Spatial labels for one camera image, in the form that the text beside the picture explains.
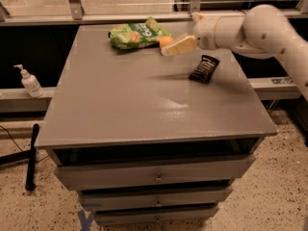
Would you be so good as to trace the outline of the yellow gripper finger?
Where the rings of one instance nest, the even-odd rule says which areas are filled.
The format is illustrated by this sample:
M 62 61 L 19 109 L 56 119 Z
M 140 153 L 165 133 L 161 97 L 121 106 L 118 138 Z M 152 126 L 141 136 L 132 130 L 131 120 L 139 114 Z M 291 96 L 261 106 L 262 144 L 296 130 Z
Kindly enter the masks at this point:
M 197 46 L 194 36 L 183 36 L 178 38 L 161 49 L 163 56 L 175 56 L 192 52 Z
M 206 15 L 205 13 L 200 13 L 200 12 L 193 12 L 192 13 L 192 20 L 194 22 L 199 22 L 201 20 L 204 20 L 204 19 L 208 19 L 209 16 Z

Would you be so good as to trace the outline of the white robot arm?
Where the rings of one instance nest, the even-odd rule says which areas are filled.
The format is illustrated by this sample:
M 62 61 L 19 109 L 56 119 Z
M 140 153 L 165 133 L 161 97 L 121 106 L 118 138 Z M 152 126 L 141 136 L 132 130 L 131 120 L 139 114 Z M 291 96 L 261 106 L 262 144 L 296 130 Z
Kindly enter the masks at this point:
M 308 99 L 308 41 L 272 5 L 259 5 L 241 16 L 194 13 L 190 35 L 162 48 L 165 56 L 204 50 L 229 49 L 250 58 L 274 57 Z

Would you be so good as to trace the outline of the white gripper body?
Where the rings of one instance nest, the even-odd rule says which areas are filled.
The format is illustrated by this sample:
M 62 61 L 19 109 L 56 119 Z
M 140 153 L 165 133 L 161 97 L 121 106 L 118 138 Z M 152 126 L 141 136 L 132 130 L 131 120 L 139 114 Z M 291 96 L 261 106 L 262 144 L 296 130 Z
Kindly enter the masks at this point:
M 196 38 L 197 45 L 200 48 L 205 50 L 215 50 L 218 48 L 215 41 L 215 33 L 220 17 L 212 15 L 208 16 L 208 19 L 194 22 L 195 25 L 192 34 Z

